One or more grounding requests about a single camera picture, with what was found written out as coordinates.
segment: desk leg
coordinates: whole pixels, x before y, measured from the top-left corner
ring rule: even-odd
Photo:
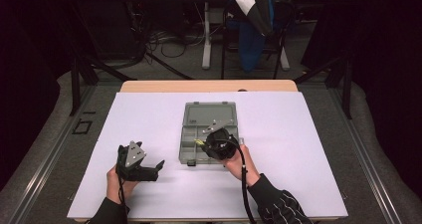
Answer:
[[[280,61],[282,61],[282,69],[287,72],[290,69],[288,56],[286,56],[286,49],[283,47],[282,55],[280,56]]]
[[[209,18],[208,2],[205,2],[204,25],[205,25],[205,44],[204,44],[204,55],[202,57],[202,69],[209,69],[210,60],[211,60],[211,38],[210,38],[210,18]]]

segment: striped sleeve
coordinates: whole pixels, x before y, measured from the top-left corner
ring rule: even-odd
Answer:
[[[264,174],[248,190],[257,202],[258,212],[265,223],[313,223],[298,200],[289,191],[275,188]]]

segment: person's left hand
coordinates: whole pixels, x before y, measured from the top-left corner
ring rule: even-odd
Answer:
[[[126,181],[122,180],[124,199],[127,200],[134,187],[139,183],[138,181]],[[117,204],[121,204],[120,198],[118,197],[118,191],[120,186],[118,185],[118,175],[115,172],[115,166],[109,170],[106,174],[106,198]]]

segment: chair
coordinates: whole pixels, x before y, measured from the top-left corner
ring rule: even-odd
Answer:
[[[285,45],[286,31],[295,20],[295,6],[290,0],[272,0],[274,5],[274,33],[267,36],[262,54],[268,54],[267,61],[271,55],[277,55],[273,79],[277,77],[281,65],[281,55]],[[248,18],[242,13],[235,0],[230,0],[223,11],[223,49],[221,80],[224,80],[226,70],[226,52],[239,53],[239,24],[249,23]]]

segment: clothing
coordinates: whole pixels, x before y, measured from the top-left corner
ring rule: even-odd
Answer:
[[[298,200],[290,192],[274,187],[264,174],[253,186],[248,187],[248,191],[257,202],[258,213],[265,223],[313,223],[305,215]],[[121,224],[123,218],[124,207],[105,198],[97,214],[86,223]]]

